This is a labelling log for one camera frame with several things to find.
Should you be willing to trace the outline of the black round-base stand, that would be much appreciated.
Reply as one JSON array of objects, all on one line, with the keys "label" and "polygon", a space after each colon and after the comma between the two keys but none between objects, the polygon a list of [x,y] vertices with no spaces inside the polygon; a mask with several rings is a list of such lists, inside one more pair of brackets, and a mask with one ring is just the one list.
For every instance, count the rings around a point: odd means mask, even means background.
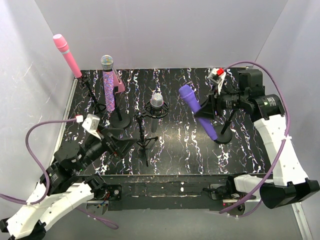
[{"label": "black round-base stand", "polygon": [[224,122],[224,124],[217,124],[213,128],[216,132],[217,138],[214,140],[215,143],[219,145],[226,145],[231,142],[233,138],[233,131],[230,128],[232,119],[238,109],[234,108],[230,113],[229,118]]},{"label": "black round-base stand", "polygon": [[114,97],[114,111],[110,114],[109,122],[112,127],[119,129],[127,129],[131,125],[131,117],[127,113],[122,113],[118,104],[116,92],[118,87],[113,88],[113,97]]}]

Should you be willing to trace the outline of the black tripod mic stand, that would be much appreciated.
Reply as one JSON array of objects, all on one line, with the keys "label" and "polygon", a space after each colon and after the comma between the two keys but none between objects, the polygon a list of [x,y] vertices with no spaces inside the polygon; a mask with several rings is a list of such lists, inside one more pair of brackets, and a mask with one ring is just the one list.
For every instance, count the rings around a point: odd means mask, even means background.
[{"label": "black tripod mic stand", "polygon": [[89,83],[89,79],[86,75],[82,75],[81,77],[77,78],[81,85],[86,87],[88,90],[88,95],[89,97],[92,99],[92,106],[94,108],[94,114],[97,115],[98,117],[102,118],[105,111],[106,111],[106,105],[99,103],[92,88],[91,85]]}]

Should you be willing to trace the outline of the black tripod stand with ring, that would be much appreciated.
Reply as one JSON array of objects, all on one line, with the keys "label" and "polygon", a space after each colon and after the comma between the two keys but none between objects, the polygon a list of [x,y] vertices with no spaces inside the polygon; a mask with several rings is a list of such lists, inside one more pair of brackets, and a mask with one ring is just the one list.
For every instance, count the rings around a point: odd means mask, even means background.
[{"label": "black tripod stand with ring", "polygon": [[[158,120],[165,118],[169,114],[169,107],[166,103],[163,104],[162,109],[158,116],[156,117]],[[137,144],[139,146],[139,151],[141,152],[142,156],[145,159],[145,164],[149,166],[149,159],[147,156],[147,150],[149,149],[149,144],[154,141],[155,143],[159,140],[158,136],[154,137],[146,137],[146,130],[144,126],[145,118],[150,118],[152,120],[152,110],[150,101],[145,104],[142,110],[137,111],[134,115],[136,122],[138,123],[138,130],[139,130],[139,139]]]}]

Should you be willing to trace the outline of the silver microphone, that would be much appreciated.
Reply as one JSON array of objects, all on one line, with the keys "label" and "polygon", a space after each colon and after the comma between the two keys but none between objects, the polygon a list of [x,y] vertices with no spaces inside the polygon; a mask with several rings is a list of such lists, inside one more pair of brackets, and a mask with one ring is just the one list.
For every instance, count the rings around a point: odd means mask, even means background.
[{"label": "silver microphone", "polygon": [[157,116],[161,112],[162,106],[164,104],[164,99],[161,93],[154,93],[150,99],[150,106],[152,110],[151,118],[151,132],[155,133],[158,128],[159,119]]}]

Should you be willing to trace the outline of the glitter purple microphone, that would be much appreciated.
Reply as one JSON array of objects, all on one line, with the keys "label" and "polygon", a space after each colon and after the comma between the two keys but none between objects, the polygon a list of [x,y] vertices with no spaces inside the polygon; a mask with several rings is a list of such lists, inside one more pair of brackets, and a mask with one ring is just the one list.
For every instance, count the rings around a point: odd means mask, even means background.
[{"label": "glitter purple microphone", "polygon": [[100,63],[102,66],[102,77],[103,77],[106,110],[111,113],[115,110],[114,75],[113,75],[114,61],[110,55],[103,55],[100,59]]}]

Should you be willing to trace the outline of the pink microphone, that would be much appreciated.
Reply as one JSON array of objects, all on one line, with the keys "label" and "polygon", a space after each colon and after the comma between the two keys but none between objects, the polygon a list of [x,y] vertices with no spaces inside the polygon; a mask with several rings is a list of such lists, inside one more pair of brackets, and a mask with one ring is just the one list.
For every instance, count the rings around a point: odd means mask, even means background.
[{"label": "pink microphone", "polygon": [[53,37],[53,42],[56,48],[61,52],[68,66],[70,67],[73,75],[78,79],[82,77],[82,73],[78,67],[76,60],[74,59],[72,53],[70,52],[69,45],[62,34],[55,34]]}]

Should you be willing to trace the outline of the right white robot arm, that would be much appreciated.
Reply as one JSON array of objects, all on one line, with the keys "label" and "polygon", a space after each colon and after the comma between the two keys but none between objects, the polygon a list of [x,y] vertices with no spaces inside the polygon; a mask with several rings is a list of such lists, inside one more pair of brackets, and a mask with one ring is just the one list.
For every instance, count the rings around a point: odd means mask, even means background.
[{"label": "right white robot arm", "polygon": [[208,99],[195,112],[196,117],[213,119],[224,110],[243,110],[259,132],[270,169],[263,178],[250,174],[234,176],[229,181],[230,193],[244,193],[244,197],[225,212],[244,204],[256,196],[269,209],[302,202],[319,192],[317,180],[309,179],[302,168],[289,136],[290,119],[284,100],[279,94],[265,93],[263,73],[258,69],[239,71],[238,89],[223,88],[226,71],[213,68],[208,79],[214,86]]}]

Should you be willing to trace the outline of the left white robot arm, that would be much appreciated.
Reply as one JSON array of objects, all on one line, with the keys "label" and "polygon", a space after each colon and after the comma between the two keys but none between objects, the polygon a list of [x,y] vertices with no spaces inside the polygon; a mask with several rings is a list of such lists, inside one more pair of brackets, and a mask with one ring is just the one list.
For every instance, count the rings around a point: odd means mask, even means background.
[{"label": "left white robot arm", "polygon": [[54,161],[40,177],[36,188],[17,213],[0,221],[0,230],[11,240],[41,240],[62,217],[91,199],[113,196],[116,185],[108,185],[95,173],[82,179],[79,172],[104,153],[123,158],[137,142],[107,133],[89,136],[83,144],[67,141],[54,153]]}]

